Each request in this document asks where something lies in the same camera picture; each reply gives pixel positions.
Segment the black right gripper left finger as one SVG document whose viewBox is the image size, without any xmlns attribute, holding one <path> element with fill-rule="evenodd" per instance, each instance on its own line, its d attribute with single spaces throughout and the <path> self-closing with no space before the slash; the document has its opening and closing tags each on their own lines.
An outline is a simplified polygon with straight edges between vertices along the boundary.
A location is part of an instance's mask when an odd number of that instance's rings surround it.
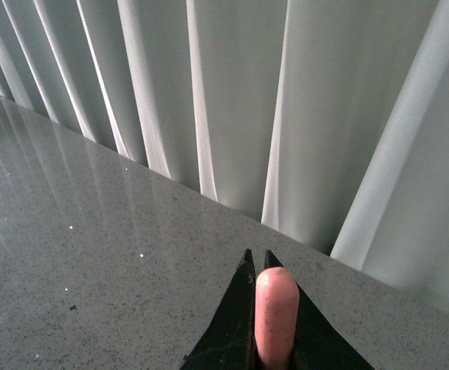
<svg viewBox="0 0 449 370">
<path fill-rule="evenodd" d="M 255 369 L 256 271 L 252 251 L 245 250 L 216 312 L 182 369 Z"/>
</svg>

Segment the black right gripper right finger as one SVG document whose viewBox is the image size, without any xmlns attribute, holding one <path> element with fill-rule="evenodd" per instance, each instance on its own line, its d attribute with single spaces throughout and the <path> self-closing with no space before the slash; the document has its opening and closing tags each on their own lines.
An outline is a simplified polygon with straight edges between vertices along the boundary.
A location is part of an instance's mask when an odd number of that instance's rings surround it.
<svg viewBox="0 0 449 370">
<path fill-rule="evenodd" d="M 284 267 L 275 254 L 267 250 L 264 270 Z M 372 369 L 350 343 L 323 316 L 304 290 L 299 289 L 299 308 L 293 350 L 288 369 Z"/>
</svg>

